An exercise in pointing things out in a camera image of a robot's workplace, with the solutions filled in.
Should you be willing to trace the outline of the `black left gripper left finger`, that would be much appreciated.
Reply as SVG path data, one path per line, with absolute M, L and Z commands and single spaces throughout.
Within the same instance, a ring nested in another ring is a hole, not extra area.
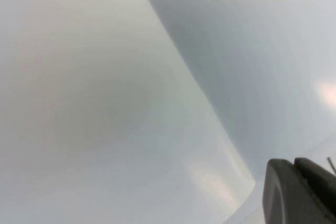
M 294 162 L 285 159 L 268 161 L 262 203 L 266 224 L 335 223 Z

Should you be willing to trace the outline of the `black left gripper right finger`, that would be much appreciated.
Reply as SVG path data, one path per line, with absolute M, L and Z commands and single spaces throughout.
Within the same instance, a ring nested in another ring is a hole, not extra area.
M 335 175 L 303 157 L 296 158 L 294 166 L 307 181 L 316 199 L 331 215 L 335 215 Z

